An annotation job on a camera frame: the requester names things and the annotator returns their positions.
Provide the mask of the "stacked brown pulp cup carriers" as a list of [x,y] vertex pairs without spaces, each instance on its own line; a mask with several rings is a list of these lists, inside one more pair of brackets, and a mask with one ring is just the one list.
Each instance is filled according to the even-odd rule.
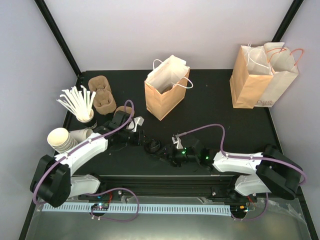
[[107,115],[116,110],[116,101],[112,95],[108,79],[105,76],[99,75],[91,78],[88,81],[88,87],[92,93],[96,93],[93,99],[93,106],[99,114]]

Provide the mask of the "cup holding white straws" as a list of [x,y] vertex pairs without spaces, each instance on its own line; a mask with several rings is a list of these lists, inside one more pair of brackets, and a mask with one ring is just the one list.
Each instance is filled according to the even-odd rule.
[[56,101],[66,108],[76,119],[88,129],[95,129],[98,125],[95,118],[93,103],[96,92],[87,90],[83,85],[78,90],[76,86],[63,89]]

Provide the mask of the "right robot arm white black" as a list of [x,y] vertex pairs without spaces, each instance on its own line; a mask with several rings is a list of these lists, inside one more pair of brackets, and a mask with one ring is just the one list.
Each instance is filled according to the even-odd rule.
[[303,171],[270,144],[262,152],[231,153],[206,148],[193,136],[183,139],[172,137],[172,144],[164,147],[160,157],[174,167],[195,162],[209,172],[235,173],[235,181],[227,189],[228,198],[234,202],[244,196],[261,193],[272,193],[279,198],[293,200]]

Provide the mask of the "tall kraft paper bag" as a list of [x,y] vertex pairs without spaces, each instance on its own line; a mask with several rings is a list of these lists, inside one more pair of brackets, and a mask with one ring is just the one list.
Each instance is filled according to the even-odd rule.
[[253,109],[273,76],[263,46],[240,46],[229,81],[233,107]]

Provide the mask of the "stack of white paper cups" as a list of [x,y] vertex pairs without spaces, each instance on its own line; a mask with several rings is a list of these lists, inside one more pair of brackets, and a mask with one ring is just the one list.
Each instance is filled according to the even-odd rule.
[[85,141],[92,133],[90,128],[69,132],[66,128],[59,127],[48,134],[47,142],[56,152],[62,154]]

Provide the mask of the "black frame post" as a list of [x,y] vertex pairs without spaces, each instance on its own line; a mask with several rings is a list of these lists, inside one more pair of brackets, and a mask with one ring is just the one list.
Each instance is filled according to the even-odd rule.
[[64,56],[66,57],[69,65],[71,66],[73,72],[77,77],[79,77],[82,72],[76,63],[76,60],[70,51],[54,17],[52,16],[46,2],[44,0],[34,0],[35,4],[37,5],[38,9],[40,10],[45,22],[47,23],[48,27],[50,28],[53,36],[55,37],[58,45],[60,46]]
[[293,0],[271,42],[280,42],[304,0]]

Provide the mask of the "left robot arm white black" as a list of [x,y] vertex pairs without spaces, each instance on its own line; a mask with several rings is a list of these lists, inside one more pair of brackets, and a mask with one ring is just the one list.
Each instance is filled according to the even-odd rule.
[[67,199],[79,195],[103,199],[108,188],[97,176],[74,176],[74,173],[110,146],[120,143],[141,145],[144,132],[140,127],[144,121],[141,116],[130,119],[129,113],[119,110],[112,120],[96,127],[88,138],[70,150],[55,156],[44,155],[30,184],[33,200],[42,199],[53,207],[59,207]]

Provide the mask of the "black printed coffee cup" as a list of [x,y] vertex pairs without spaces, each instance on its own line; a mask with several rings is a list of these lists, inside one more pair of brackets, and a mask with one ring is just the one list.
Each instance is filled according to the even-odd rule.
[[154,155],[158,153],[162,147],[162,143],[160,140],[151,139],[144,144],[144,150],[147,154]]

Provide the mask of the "left black frame post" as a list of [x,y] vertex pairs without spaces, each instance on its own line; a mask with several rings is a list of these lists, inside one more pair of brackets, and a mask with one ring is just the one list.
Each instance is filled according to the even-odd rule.
[[79,77],[82,72],[76,63],[76,60],[70,51],[54,17],[52,16],[46,2],[44,0],[34,0],[35,4],[37,5],[38,9],[40,10],[45,22],[47,23],[48,27],[50,28],[53,36],[55,37],[58,45],[60,46],[64,56],[66,57],[69,65],[71,66],[73,72],[77,77]]

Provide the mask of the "kraft paper bag white handles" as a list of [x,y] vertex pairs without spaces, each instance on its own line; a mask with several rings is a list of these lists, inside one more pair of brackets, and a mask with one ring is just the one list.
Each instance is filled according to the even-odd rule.
[[144,92],[146,109],[158,120],[163,120],[185,98],[187,89],[194,87],[189,74],[187,62],[174,55],[153,61]]

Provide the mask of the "right black frame post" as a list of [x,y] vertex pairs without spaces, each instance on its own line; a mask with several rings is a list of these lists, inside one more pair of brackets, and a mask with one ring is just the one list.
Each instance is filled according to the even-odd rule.
[[293,0],[271,42],[280,42],[304,0]]

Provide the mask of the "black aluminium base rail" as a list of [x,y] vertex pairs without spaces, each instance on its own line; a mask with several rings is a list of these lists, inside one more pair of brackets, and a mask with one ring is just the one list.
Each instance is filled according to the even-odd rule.
[[294,200],[296,188],[290,189],[284,181],[276,182],[257,175],[141,175],[93,174],[100,180],[98,192],[124,188],[140,197],[204,197],[215,202],[244,203],[254,194]]

